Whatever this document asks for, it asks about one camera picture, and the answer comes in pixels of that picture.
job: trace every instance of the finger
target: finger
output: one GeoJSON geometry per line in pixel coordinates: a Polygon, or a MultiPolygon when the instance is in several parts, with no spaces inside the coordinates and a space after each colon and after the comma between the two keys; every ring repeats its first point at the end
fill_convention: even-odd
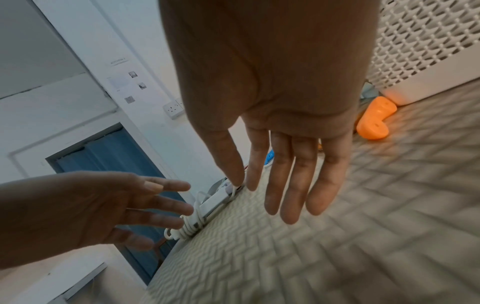
{"type": "Polygon", "coordinates": [[[130,230],[114,228],[103,244],[121,244],[143,251],[152,249],[155,243],[148,237],[135,234],[130,230]]]}
{"type": "Polygon", "coordinates": [[[142,178],[145,181],[162,185],[164,191],[183,192],[189,191],[191,187],[189,183],[182,180],[166,179],[154,176],[143,176],[142,178]]]}
{"type": "Polygon", "coordinates": [[[129,191],[134,193],[158,194],[164,187],[157,183],[144,180],[142,177],[129,172],[94,172],[82,171],[72,173],[74,184],[95,189],[108,191],[129,191]]]}
{"type": "Polygon", "coordinates": [[[285,185],[289,179],[290,170],[294,161],[292,138],[279,132],[271,133],[271,146],[275,153],[271,165],[270,177],[265,193],[265,210],[275,215],[280,207],[285,185]]]}
{"type": "Polygon", "coordinates": [[[321,214],[331,204],[345,180],[352,152],[352,132],[322,139],[321,145],[325,160],[306,201],[306,209],[313,215],[321,214]]]}
{"type": "Polygon", "coordinates": [[[291,145],[295,155],[295,165],[280,210],[280,217],[287,224],[295,224],[300,217],[315,173],[319,140],[293,137],[291,145]]]}
{"type": "Polygon", "coordinates": [[[128,204],[132,209],[158,209],[177,214],[191,215],[194,207],[190,204],[164,196],[137,196],[128,204]]]}
{"type": "Polygon", "coordinates": [[[143,225],[163,228],[180,229],[184,220],[176,216],[168,216],[149,211],[127,209],[121,217],[118,225],[143,225]]]}
{"type": "Polygon", "coordinates": [[[257,130],[247,127],[246,133],[251,142],[250,161],[246,171],[246,187],[255,191],[259,185],[264,169],[265,159],[270,148],[270,135],[268,130],[257,130]]]}
{"type": "Polygon", "coordinates": [[[197,132],[213,156],[215,164],[225,173],[233,185],[242,185],[245,177],[244,164],[228,130],[205,131],[197,129],[197,132]]]}

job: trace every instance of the wall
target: wall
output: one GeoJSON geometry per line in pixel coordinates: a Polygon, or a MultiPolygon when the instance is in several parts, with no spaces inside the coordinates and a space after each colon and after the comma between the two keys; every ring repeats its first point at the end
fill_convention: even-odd
{"type": "Polygon", "coordinates": [[[0,37],[0,98],[85,72],[26,0],[2,0],[0,37]]]}
{"type": "MultiPolygon", "coordinates": [[[[192,184],[194,194],[224,177],[186,117],[172,121],[162,109],[180,93],[155,1],[34,2],[172,172],[192,184]],[[127,61],[109,65],[119,58],[127,61]],[[136,71],[151,88],[131,104],[108,80],[128,71],[136,71]]],[[[239,120],[231,132],[246,164],[250,142],[243,122],[239,120]]]]}
{"type": "MultiPolygon", "coordinates": [[[[126,126],[147,155],[154,153],[135,125],[87,73],[0,100],[0,182],[53,174],[45,158],[117,123],[126,126]]],[[[88,304],[130,304],[143,294],[145,284],[119,251],[113,245],[99,245],[4,272],[0,302],[29,304],[25,299],[32,299],[32,292],[38,293],[35,286],[62,262],[65,266],[67,259],[63,269],[77,275],[79,263],[72,255],[84,261],[101,259],[108,265],[95,280],[96,292],[87,297],[88,304]]],[[[53,283],[42,293],[45,297],[60,294],[64,290],[59,287],[53,283]]],[[[41,297],[34,298],[36,304],[41,297]]]]}

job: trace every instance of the small picture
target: small picture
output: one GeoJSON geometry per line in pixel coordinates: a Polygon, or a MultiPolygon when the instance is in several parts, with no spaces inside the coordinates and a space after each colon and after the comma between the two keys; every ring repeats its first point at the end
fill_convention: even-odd
{"type": "Polygon", "coordinates": [[[133,98],[132,96],[128,96],[125,98],[125,101],[126,103],[131,104],[132,102],[135,101],[135,98],[133,98]]]}

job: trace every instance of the blue object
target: blue object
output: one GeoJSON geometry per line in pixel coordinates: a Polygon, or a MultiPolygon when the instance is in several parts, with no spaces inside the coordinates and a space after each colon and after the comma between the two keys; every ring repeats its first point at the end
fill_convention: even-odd
{"type": "Polygon", "coordinates": [[[267,155],[266,155],[266,159],[265,159],[265,164],[263,164],[264,166],[267,165],[268,163],[271,162],[271,160],[274,158],[275,156],[275,153],[273,150],[271,150],[267,155]]]}
{"type": "MultiPolygon", "coordinates": [[[[79,150],[51,161],[51,165],[57,173],[80,170],[121,171],[133,172],[143,176],[164,177],[130,134],[123,128],[86,143],[79,150]]],[[[177,192],[163,192],[161,196],[184,201],[177,192]]],[[[156,209],[149,211],[178,216],[174,213],[156,209]]],[[[164,236],[164,228],[140,225],[119,225],[119,227],[147,236],[154,241],[158,241],[164,236]]],[[[176,241],[169,240],[167,241],[169,246],[162,246],[160,253],[163,258],[168,255],[170,248],[173,247],[175,242],[176,241]]],[[[159,261],[156,253],[153,250],[137,251],[126,247],[119,247],[119,250],[148,285],[158,267],[159,261]]]]}

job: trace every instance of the glowing orange object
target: glowing orange object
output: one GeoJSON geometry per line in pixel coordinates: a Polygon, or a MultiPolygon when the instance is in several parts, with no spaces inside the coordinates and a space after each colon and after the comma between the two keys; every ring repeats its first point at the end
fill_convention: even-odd
{"type": "Polygon", "coordinates": [[[389,129],[382,121],[397,111],[397,106],[385,97],[375,98],[360,118],[356,131],[366,139],[382,139],[388,136],[389,129]]]}

